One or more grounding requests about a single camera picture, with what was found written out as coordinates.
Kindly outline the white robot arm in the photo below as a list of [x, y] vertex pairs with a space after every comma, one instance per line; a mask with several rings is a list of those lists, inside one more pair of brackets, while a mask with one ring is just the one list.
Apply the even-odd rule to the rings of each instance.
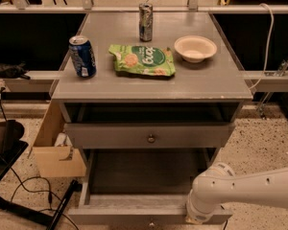
[[187, 216], [209, 222], [217, 208], [228, 202], [288, 209], [288, 168], [236, 175], [228, 164], [215, 163], [193, 180]]

